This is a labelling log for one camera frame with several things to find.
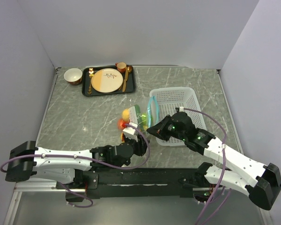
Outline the clear zip top bag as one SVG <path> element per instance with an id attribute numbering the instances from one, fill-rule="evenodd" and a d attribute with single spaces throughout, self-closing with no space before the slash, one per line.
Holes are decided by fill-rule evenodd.
<path id="1" fill-rule="evenodd" d="M 129 122 L 138 124 L 139 129 L 148 135 L 147 129 L 156 125 L 159 121 L 159 105 L 156 97 L 146 97 L 138 103 L 126 108 L 118 120 L 118 129 L 123 130 Z"/>

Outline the orange toy pumpkin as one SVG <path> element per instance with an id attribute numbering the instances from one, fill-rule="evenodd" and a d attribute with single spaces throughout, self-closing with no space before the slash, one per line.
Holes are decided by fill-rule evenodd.
<path id="1" fill-rule="evenodd" d="M 117 127 L 118 127 L 118 129 L 119 129 L 119 130 L 125 129 L 127 123 L 128 123 L 127 121 L 125 121 L 125 120 L 123 120 L 123 119 L 119 119 L 118 122 L 117 122 Z"/>

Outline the yellow toy potato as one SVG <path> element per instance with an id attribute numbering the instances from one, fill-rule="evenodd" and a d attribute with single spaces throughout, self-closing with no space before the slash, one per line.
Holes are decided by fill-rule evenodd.
<path id="1" fill-rule="evenodd" d="M 129 118 L 130 118 L 129 109 L 125 109 L 125 110 L 122 112 L 121 117 L 122 117 L 123 120 L 128 121 Z"/>

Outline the green toy fruit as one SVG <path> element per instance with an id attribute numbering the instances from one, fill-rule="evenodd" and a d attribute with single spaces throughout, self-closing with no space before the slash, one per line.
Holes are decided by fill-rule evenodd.
<path id="1" fill-rule="evenodd" d="M 142 126 L 150 127 L 152 125 L 152 116 L 148 113 L 142 114 Z"/>

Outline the green chili pepper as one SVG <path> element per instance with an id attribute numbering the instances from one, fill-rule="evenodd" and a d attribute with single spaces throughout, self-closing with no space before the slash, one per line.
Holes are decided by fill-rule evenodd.
<path id="1" fill-rule="evenodd" d="M 135 105 L 135 114 L 136 114 L 136 119 L 137 119 L 137 123 L 141 124 L 142 123 L 142 114 L 141 114 L 141 109 L 139 105 Z"/>

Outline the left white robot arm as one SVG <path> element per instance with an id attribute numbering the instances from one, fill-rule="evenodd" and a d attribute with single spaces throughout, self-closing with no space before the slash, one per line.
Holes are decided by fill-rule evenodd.
<path id="1" fill-rule="evenodd" d="M 90 150 L 60 151 L 36 147 L 35 141 L 26 141 L 10 151 L 9 160 L 0 166 L 8 182 L 23 182 L 33 178 L 55 180 L 79 188 L 83 171 L 127 169 L 131 157 L 150 156 L 150 141 L 141 135 L 135 139 L 124 137 L 117 146 L 106 145 Z"/>

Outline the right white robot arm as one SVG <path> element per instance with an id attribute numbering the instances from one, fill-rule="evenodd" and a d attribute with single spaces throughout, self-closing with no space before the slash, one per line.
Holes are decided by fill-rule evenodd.
<path id="1" fill-rule="evenodd" d="M 254 161 L 238 151 L 224 146 L 223 142 L 210 132 L 196 128 L 185 112 L 167 115 L 147 132 L 158 139 L 168 141 L 176 138 L 192 151 L 211 158 L 223 165 L 208 166 L 196 174 L 196 183 L 206 187 L 219 183 L 248 196 L 258 207 L 270 210 L 281 191 L 281 173 L 273 163 L 265 165 Z"/>

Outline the black serving tray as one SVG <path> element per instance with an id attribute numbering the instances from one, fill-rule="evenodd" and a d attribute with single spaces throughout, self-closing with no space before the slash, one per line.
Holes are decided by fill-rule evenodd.
<path id="1" fill-rule="evenodd" d="M 94 74 L 95 74 L 95 72 L 97 72 L 101 69 L 106 69 L 106 68 L 113 68 L 113 69 L 117 70 L 116 66 L 101 66 L 101 67 L 90 67 L 90 68 L 94 69 Z M 136 85 L 135 85 L 134 72 L 132 71 L 131 73 L 128 74 L 125 92 L 122 92 L 122 85 L 121 85 L 118 90 L 111 92 L 111 93 L 101 93 L 92 88 L 92 93 L 90 95 L 88 95 L 88 88 L 89 88 L 89 67 L 87 67 L 82 72 L 82 89 L 81 89 L 82 94 L 86 97 L 104 96 L 104 95 L 113 95 L 113 94 L 128 94 L 128 93 L 135 92 Z"/>

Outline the gold knife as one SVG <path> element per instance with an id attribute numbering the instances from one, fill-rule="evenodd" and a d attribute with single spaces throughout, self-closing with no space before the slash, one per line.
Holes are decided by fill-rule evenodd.
<path id="1" fill-rule="evenodd" d="M 125 78 L 124 78 L 123 84 L 122 84 L 122 92 L 125 92 L 125 90 L 126 90 L 126 82 L 128 79 L 128 74 L 129 74 L 129 70 L 128 70 L 128 67 L 126 67 Z"/>

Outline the gold spoon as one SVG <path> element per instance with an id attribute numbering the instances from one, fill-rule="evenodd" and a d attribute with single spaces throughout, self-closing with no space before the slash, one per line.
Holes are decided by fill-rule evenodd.
<path id="1" fill-rule="evenodd" d="M 132 66 L 127 66 L 127 70 L 128 70 L 128 73 L 131 73 L 132 70 L 133 70 L 133 67 Z"/>

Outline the orange and cream plate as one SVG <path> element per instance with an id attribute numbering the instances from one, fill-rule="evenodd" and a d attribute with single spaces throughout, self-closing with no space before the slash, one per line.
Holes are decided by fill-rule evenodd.
<path id="1" fill-rule="evenodd" d="M 101 69 L 91 78 L 91 86 L 101 93 L 111 93 L 120 88 L 123 83 L 122 74 L 113 68 Z"/>

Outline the orange cup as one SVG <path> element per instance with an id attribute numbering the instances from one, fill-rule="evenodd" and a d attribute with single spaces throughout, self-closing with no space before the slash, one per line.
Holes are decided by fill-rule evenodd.
<path id="1" fill-rule="evenodd" d="M 115 63 L 115 66 L 117 67 L 117 70 L 120 73 L 124 73 L 126 71 L 126 68 L 127 68 L 127 64 L 124 63 L 124 62 Z"/>

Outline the gold fork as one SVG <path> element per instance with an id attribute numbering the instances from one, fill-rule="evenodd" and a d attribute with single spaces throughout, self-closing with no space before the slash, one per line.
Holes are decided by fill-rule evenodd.
<path id="1" fill-rule="evenodd" d="M 92 93 L 92 84 L 91 84 L 91 80 L 92 77 L 94 75 L 94 69 L 93 68 L 89 68 L 89 88 L 88 88 L 88 95 L 90 95 Z"/>

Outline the white and red bowl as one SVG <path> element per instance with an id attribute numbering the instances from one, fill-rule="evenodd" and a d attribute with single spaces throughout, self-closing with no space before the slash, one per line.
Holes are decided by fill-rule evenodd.
<path id="1" fill-rule="evenodd" d="M 70 85 L 79 85 L 82 82 L 82 71 L 78 68 L 71 68 L 64 73 L 64 79 Z"/>

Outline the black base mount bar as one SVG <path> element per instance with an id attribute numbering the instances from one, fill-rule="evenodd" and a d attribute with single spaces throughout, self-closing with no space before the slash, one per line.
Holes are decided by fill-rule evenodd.
<path id="1" fill-rule="evenodd" d="M 66 187 L 66 201 L 81 203 L 77 190 L 91 199 L 110 197 L 179 196 L 192 198 L 193 190 L 210 188 L 216 182 L 204 177 L 211 163 L 198 168 L 136 168 L 132 170 L 95 167 L 89 171 L 75 170 L 74 180 Z"/>

